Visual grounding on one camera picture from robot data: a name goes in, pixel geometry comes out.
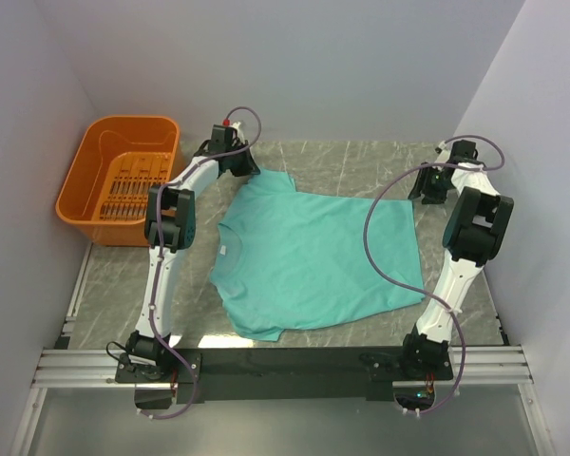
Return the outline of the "teal t shirt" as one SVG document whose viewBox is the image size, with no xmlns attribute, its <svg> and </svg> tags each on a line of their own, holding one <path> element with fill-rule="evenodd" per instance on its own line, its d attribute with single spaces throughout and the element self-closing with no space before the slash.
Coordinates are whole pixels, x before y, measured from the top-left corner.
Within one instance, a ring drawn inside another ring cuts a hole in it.
<svg viewBox="0 0 570 456">
<path fill-rule="evenodd" d="M 234 331 L 275 342 L 286 330 L 353 322 L 422 301 L 408 200 L 303 193 L 263 170 L 218 223 L 211 281 Z"/>
</svg>

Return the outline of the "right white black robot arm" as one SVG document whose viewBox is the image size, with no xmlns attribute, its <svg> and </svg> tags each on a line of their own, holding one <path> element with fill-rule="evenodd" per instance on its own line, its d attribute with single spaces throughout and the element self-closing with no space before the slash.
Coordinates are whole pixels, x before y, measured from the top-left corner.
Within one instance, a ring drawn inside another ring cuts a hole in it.
<svg viewBox="0 0 570 456">
<path fill-rule="evenodd" d="M 514 200 L 489 180 L 490 168 L 479 160 L 477 141 L 496 145 L 479 135 L 441 142 L 436 161 L 422 164 L 408 194 L 423 205 L 442 204 L 449 192 L 457 194 L 443 234 L 445 259 L 436 288 L 397 358 L 399 371 L 410 379 L 449 369 L 454 317 L 475 278 L 499 253 L 513 212 Z"/>
</svg>

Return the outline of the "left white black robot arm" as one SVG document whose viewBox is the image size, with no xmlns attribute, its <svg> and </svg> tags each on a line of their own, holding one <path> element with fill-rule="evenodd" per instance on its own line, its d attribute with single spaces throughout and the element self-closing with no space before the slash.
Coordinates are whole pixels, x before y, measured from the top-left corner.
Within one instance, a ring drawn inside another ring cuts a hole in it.
<svg viewBox="0 0 570 456">
<path fill-rule="evenodd" d="M 139 371 L 148 381 L 161 381 L 177 363 L 168 349 L 175 274 L 196 236 L 196 200 L 226 172 L 235 177 L 259 173 L 241 122 L 224 120 L 214 125 L 210 138 L 201 144 L 185 169 L 149 190 L 144 224 L 148 278 L 142 311 L 120 362 L 124 369 Z"/>
</svg>

